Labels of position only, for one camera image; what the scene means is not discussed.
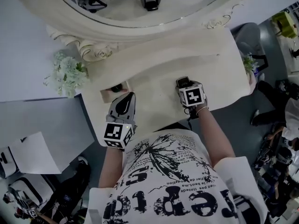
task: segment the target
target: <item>hand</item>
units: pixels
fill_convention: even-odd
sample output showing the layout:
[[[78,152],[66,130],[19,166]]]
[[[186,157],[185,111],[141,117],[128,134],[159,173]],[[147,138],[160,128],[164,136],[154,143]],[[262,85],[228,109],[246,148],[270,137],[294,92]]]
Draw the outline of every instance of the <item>hand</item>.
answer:
[[[267,136],[267,140],[272,140],[274,138],[274,135],[273,134],[269,134],[268,136]]]

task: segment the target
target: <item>floor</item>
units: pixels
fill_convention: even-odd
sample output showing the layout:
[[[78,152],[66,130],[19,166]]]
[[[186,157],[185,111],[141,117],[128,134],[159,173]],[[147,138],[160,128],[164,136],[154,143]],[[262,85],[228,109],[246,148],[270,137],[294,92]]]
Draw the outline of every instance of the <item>floor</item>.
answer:
[[[269,63],[269,67],[263,71],[266,77],[265,81],[274,85],[276,80],[287,78],[284,58],[271,22],[265,21],[259,27],[262,46]],[[81,104],[83,109],[85,109],[82,99]],[[250,96],[243,97],[228,107],[212,111],[212,114],[230,140],[236,156],[246,156],[250,164],[255,160],[261,140],[270,130],[270,126],[254,127],[250,125],[250,118],[255,109],[260,109],[261,112],[273,109],[270,102],[258,91],[254,91]],[[188,126],[185,120],[182,120],[180,123]],[[197,120],[192,121],[192,129],[201,136]],[[96,141],[82,153],[89,161],[92,169],[89,188],[98,186],[105,152],[106,149]],[[58,179],[62,181],[71,177],[74,174],[75,167],[76,161],[62,175],[58,175]],[[83,206],[87,206],[88,191],[84,193],[83,199]]]
[[[297,27],[299,27],[299,20],[297,17],[294,15],[294,13],[291,11],[289,8],[289,15],[296,24]],[[293,50],[298,50],[299,49],[299,37],[295,37],[294,39],[288,38],[288,37],[283,37],[279,36],[278,37],[278,42],[280,44],[280,48],[282,50],[282,53],[284,55],[285,59],[285,64],[287,73],[288,73],[288,78],[291,82],[296,83],[299,85],[299,57],[294,58],[290,54],[290,49]]]

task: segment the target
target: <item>white vanity table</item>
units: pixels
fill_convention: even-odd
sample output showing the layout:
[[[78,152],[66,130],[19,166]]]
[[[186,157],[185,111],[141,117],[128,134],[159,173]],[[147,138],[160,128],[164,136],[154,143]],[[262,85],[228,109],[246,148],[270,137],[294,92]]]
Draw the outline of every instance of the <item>white vanity table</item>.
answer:
[[[151,52],[143,55],[142,50]],[[91,84],[82,97],[98,139],[110,107],[100,91],[123,81],[136,93],[135,137],[188,117],[175,92],[180,77],[204,85],[210,110],[228,106],[250,92],[240,53],[227,28],[190,28],[145,42],[91,64],[88,72]]]
[[[93,61],[82,97],[98,139],[110,106],[101,91],[122,82],[136,93],[136,136],[188,117],[175,93],[180,77],[204,85],[210,110],[249,94],[239,51],[223,27],[244,0],[161,0],[150,13],[133,0],[118,0],[111,6],[122,13],[96,14],[72,0],[20,1],[54,28],[52,38],[73,42],[83,59]],[[134,16],[123,16],[130,8]]]

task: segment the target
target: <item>person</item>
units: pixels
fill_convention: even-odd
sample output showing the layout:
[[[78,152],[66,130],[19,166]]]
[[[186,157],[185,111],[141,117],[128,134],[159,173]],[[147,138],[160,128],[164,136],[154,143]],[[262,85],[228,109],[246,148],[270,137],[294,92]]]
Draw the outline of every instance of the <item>person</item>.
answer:
[[[275,187],[276,196],[266,201],[272,217],[280,217],[287,209],[286,204],[289,200],[299,197],[298,184],[289,175],[286,179],[289,183],[277,183]]]
[[[258,180],[259,185],[266,191],[269,199],[279,198],[279,189],[289,176],[289,165],[292,162],[292,153],[287,147],[280,147],[276,154],[276,162],[271,165]]]
[[[206,104],[196,107],[206,147],[190,130],[162,130],[108,147],[85,224],[264,223],[267,207],[246,157]]]
[[[251,124],[259,126],[282,123],[283,125],[279,126],[269,138],[272,139],[277,133],[282,132],[282,137],[293,140],[292,146],[297,151],[299,149],[299,100],[289,98],[286,94],[274,89],[264,81],[264,74],[260,76],[257,89],[266,96],[275,110],[262,114],[256,110]]]
[[[64,224],[69,221],[71,212],[83,195],[90,177],[90,166],[87,160],[79,156],[76,174],[63,181],[54,191],[46,205],[37,212],[31,224]]]

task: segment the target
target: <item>black cable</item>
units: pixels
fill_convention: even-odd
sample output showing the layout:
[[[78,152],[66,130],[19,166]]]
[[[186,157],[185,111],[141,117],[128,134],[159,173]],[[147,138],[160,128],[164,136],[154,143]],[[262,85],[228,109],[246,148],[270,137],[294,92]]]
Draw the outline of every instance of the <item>black cable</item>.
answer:
[[[191,117],[189,117],[189,118],[187,119],[187,122],[188,122],[188,125],[189,125],[189,127],[190,127],[190,130],[192,131],[192,125],[191,125],[191,123],[190,123],[190,120],[191,120]]]
[[[52,207],[50,207],[48,210],[46,210],[44,213],[41,213],[41,215],[45,215],[45,213],[47,212],[47,211],[49,211],[50,209],[53,209],[55,207],[55,204],[52,206]]]
[[[184,109],[184,113],[187,114],[187,115],[190,115],[190,113],[186,113],[186,110],[189,110],[189,109],[188,109],[188,108],[185,108],[185,109]]]
[[[81,198],[80,210],[82,209],[82,205],[83,205],[83,198]]]

